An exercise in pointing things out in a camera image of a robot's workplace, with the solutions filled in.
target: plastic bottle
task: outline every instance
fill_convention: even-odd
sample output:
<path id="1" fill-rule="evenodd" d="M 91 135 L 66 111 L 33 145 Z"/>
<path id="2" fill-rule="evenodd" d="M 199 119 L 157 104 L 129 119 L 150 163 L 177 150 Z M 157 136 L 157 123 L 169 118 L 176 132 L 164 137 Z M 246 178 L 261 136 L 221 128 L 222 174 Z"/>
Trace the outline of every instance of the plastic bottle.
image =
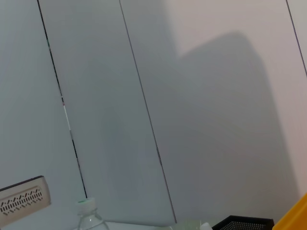
<path id="1" fill-rule="evenodd" d="M 107 224 L 97 214 L 94 198 L 77 202 L 77 207 L 80 216 L 77 230 L 109 230 Z"/>

